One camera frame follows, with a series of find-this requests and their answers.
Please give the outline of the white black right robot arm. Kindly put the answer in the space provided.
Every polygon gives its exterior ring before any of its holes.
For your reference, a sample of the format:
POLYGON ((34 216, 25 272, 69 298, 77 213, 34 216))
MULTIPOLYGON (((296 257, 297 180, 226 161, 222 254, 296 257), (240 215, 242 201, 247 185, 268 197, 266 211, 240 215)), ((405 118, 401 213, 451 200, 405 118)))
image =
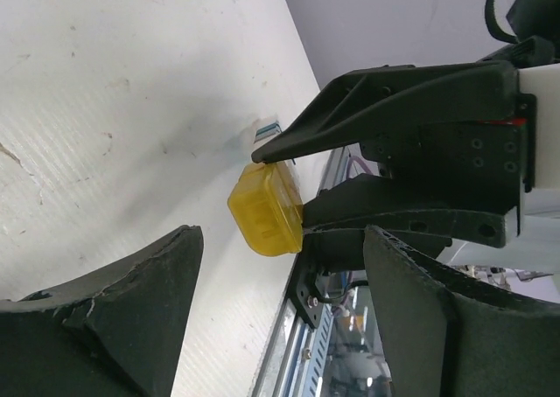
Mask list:
POLYGON ((327 268, 359 267, 376 226, 447 263, 558 270, 559 206, 525 199, 559 188, 559 0, 515 0, 507 20, 485 1, 502 47, 471 63, 341 75, 253 152, 275 164, 357 145, 377 165, 304 206, 327 268))

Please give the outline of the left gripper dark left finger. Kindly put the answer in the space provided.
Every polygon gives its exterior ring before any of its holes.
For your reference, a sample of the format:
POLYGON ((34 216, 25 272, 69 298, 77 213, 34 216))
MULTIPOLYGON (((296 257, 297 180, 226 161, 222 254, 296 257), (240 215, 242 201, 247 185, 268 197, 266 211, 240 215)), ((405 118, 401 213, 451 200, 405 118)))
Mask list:
POLYGON ((198 226, 1 303, 4 396, 168 396, 204 249, 198 226))

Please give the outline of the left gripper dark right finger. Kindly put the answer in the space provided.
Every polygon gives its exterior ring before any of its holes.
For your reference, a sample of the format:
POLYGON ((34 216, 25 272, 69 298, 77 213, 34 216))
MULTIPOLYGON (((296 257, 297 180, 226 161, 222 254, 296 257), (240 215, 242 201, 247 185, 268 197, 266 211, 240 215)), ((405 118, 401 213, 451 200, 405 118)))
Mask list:
POLYGON ((397 396, 557 396, 559 306, 481 282, 377 226, 363 255, 397 396))

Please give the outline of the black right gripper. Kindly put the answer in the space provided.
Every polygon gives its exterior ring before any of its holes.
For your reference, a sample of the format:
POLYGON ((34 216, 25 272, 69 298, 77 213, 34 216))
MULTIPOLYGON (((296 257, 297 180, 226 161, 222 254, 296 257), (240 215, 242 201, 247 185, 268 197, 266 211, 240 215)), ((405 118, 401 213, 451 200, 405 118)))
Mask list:
POLYGON ((536 97, 506 61, 381 66, 332 80, 253 151, 275 163, 360 142, 360 174, 307 202, 305 233, 361 230, 503 248, 521 233, 534 184, 536 97))

